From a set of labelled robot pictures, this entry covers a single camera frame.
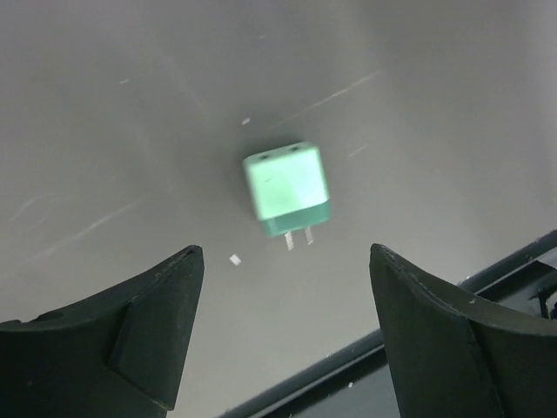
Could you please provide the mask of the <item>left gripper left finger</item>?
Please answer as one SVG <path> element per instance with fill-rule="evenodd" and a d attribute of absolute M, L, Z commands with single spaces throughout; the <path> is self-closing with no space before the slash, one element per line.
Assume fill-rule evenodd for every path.
<path fill-rule="evenodd" d="M 201 247 L 84 300 L 1 326 L 4 417 L 165 417 L 204 278 Z"/>

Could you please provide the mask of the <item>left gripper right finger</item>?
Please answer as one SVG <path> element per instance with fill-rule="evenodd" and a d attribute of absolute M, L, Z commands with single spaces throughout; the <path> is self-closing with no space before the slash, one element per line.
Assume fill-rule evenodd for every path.
<path fill-rule="evenodd" d="M 373 298 L 403 417 L 554 417 L 556 323 L 486 300 L 386 246 Z"/>

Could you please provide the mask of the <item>light green usb charger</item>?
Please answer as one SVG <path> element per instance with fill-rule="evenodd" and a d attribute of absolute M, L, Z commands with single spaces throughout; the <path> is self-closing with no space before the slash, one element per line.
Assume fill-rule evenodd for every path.
<path fill-rule="evenodd" d="M 298 142 L 243 160 L 252 207 L 265 234 L 283 236 L 289 250 L 302 230 L 307 244 L 312 228 L 331 216 L 330 195 L 319 148 Z"/>

